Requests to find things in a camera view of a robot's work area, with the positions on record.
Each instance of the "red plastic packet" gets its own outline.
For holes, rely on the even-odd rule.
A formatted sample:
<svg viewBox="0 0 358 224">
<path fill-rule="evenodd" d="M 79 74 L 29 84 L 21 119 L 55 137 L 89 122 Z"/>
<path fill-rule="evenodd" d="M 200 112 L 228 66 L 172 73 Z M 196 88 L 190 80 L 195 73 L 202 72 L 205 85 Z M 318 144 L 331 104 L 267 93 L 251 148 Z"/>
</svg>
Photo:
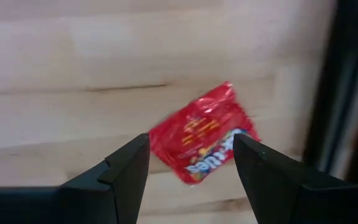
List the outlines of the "red plastic packet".
<svg viewBox="0 0 358 224">
<path fill-rule="evenodd" d="M 225 82 L 151 129 L 150 148 L 184 183 L 197 184 L 233 158 L 237 133 L 259 141 L 232 85 Z"/>
</svg>

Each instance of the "skittles logo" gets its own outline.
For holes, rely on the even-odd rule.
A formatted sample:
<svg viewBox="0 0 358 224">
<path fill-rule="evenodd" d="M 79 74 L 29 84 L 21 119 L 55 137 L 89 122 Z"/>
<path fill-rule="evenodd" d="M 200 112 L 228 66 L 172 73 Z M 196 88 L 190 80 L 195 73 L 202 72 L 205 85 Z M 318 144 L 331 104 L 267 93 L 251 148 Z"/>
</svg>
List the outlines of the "skittles logo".
<svg viewBox="0 0 358 224">
<path fill-rule="evenodd" d="M 198 150 L 198 157 L 194 156 L 190 159 L 190 165 L 186 167 L 191 172 L 195 180 L 202 179 L 215 170 L 227 158 L 227 152 L 233 150 L 233 140 L 235 134 L 246 134 L 246 131 L 236 128 L 229 131 L 221 140 L 214 144 Z"/>
</svg>

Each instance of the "skittles candy bag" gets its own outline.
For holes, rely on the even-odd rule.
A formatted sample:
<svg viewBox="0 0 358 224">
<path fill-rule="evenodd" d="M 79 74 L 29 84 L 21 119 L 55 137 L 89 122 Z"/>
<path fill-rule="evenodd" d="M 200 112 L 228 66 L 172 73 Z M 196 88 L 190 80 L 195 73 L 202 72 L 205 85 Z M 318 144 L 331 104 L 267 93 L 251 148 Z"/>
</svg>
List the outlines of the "skittles candy bag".
<svg viewBox="0 0 358 224">
<path fill-rule="evenodd" d="M 233 158 L 235 134 L 259 141 L 252 121 L 225 82 L 149 131 L 150 148 L 186 184 L 197 184 Z"/>
</svg>

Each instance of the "wooden surface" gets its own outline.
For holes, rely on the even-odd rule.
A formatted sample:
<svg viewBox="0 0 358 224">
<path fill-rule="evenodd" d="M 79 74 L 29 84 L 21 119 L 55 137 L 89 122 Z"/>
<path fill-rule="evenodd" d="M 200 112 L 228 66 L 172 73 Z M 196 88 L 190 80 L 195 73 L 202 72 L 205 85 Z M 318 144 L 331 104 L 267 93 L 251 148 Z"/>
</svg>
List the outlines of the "wooden surface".
<svg viewBox="0 0 358 224">
<path fill-rule="evenodd" d="M 299 158 L 333 4 L 0 0 L 0 185 L 61 184 L 224 80 Z M 138 222 L 256 220 L 233 163 L 189 187 L 152 156 Z"/>
</svg>

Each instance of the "black object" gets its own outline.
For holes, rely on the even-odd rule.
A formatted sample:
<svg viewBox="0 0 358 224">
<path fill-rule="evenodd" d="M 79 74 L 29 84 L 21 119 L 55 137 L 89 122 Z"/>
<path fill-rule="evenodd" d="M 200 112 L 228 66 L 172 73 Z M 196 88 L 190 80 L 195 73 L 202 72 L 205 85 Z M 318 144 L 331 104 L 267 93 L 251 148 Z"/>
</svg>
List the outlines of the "black object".
<svg viewBox="0 0 358 224">
<path fill-rule="evenodd" d="M 306 165 L 332 171 L 357 89 L 358 0 L 338 0 L 303 154 Z"/>
<path fill-rule="evenodd" d="M 245 135 L 235 135 L 234 159 L 259 224 L 358 223 L 358 185 Z"/>
<path fill-rule="evenodd" d="M 0 188 L 0 223 L 135 224 L 149 156 L 141 134 L 61 186 Z"/>
</svg>

